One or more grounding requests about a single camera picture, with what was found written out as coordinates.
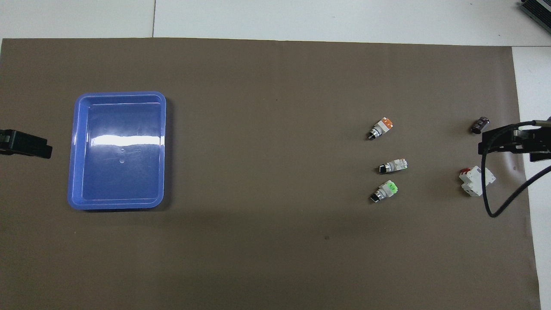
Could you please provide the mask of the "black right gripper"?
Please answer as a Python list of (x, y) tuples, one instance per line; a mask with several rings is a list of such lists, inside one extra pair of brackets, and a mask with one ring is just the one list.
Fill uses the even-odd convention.
[(551, 159), (551, 128), (522, 130), (502, 126), (497, 129), (482, 132), (481, 142), (478, 144), (478, 154), (485, 150), (488, 153), (510, 152), (513, 154), (527, 153), (525, 143), (532, 138), (532, 150), (529, 152), (529, 161), (545, 161)]

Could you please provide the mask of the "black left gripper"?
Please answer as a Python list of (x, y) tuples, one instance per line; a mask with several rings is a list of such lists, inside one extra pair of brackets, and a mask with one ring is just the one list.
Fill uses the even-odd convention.
[[(14, 134), (14, 151), (12, 150), (12, 135)], [(0, 154), (27, 155), (50, 159), (53, 148), (48, 145), (47, 139), (39, 136), (30, 135), (21, 131), (0, 130)]]

